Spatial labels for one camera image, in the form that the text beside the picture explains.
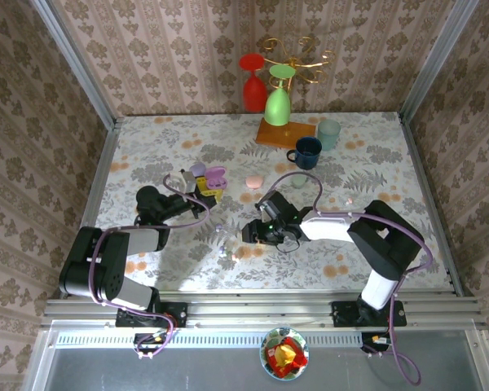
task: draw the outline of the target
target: navy blue mug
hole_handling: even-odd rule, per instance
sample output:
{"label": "navy blue mug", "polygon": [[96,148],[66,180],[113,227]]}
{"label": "navy blue mug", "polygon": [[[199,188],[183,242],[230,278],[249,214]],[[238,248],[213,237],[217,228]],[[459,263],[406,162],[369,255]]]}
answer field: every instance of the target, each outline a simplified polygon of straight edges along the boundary
{"label": "navy blue mug", "polygon": [[323,146],[318,138],[303,137],[297,140],[295,149],[288,151],[286,157],[295,163],[299,169],[313,169],[319,161],[322,149]]}

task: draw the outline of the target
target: floral tablecloth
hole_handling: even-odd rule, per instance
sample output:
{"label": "floral tablecloth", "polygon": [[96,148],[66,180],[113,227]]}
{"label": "floral tablecloth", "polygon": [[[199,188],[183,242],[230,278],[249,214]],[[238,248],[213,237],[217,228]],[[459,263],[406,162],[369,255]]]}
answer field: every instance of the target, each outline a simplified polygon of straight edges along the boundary
{"label": "floral tablecloth", "polygon": [[[326,289],[360,290],[370,267],[352,243],[315,241],[284,254],[265,245],[244,244],[241,228],[259,217],[253,203],[281,175],[296,170],[286,150],[254,142],[262,115],[140,116],[125,119],[112,160],[97,226],[131,224],[135,195],[145,185],[161,185],[164,175],[188,169],[197,161],[226,167],[228,188],[203,226],[170,233],[165,249],[129,257],[126,275],[159,289]],[[323,210],[361,209],[372,200],[386,201],[425,237],[433,249],[434,266],[410,276],[405,288],[451,290],[439,256],[424,199],[395,113],[293,114],[291,120],[317,123],[330,118],[341,124],[337,147],[321,154],[311,172],[324,184]],[[260,174],[263,186],[251,191],[249,175]],[[289,178],[278,188],[296,207],[311,205],[317,186],[302,189]],[[191,213],[167,223],[193,220]],[[215,226],[223,229],[216,232]],[[238,257],[220,257],[221,246]],[[424,261],[419,253],[414,265]]]}

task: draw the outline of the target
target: colorful bowl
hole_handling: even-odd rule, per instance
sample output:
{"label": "colorful bowl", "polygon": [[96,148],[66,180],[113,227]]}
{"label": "colorful bowl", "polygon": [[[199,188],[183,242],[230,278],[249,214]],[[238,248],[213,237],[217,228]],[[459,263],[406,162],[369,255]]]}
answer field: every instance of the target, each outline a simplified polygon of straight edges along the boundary
{"label": "colorful bowl", "polygon": [[287,336],[291,337],[301,346],[301,350],[304,352],[304,356],[309,362],[310,353],[308,352],[308,345],[306,343],[306,340],[302,337],[301,334],[290,327],[278,327],[268,332],[268,334],[266,334],[263,338],[261,348],[259,349],[259,358],[261,359],[261,364],[264,370],[274,379],[282,381],[297,379],[300,375],[302,375],[302,373],[308,366],[308,364],[306,364],[304,367],[294,369],[282,379],[274,373],[273,369],[270,367],[270,364],[267,361],[267,349],[280,344]]}

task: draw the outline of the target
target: pink object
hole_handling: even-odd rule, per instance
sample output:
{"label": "pink object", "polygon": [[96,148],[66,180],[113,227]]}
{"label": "pink object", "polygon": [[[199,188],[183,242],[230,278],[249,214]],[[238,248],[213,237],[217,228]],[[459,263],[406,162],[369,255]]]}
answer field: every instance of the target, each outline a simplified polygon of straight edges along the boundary
{"label": "pink object", "polygon": [[226,189],[228,181],[222,176],[226,173],[227,169],[222,166],[212,167],[205,171],[206,186],[210,190]]}
{"label": "pink object", "polygon": [[262,186],[264,178],[261,175],[252,175],[246,177],[246,186],[250,189],[258,189]]}

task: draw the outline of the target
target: patterned wallpaper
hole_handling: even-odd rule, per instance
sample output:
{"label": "patterned wallpaper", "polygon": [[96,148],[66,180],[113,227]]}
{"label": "patterned wallpaper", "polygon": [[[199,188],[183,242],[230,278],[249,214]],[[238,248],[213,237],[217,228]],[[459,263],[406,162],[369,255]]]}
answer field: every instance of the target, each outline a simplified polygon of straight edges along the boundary
{"label": "patterned wallpaper", "polygon": [[489,325],[489,0],[480,0],[413,129],[460,275]]}
{"label": "patterned wallpaper", "polygon": [[[239,58],[280,37],[337,53],[320,85],[298,82],[296,111],[398,111],[452,0],[53,0],[118,116],[243,112]],[[280,48],[268,57],[281,60]]]}
{"label": "patterned wallpaper", "polygon": [[20,387],[104,136],[37,12],[0,0],[0,390]]}

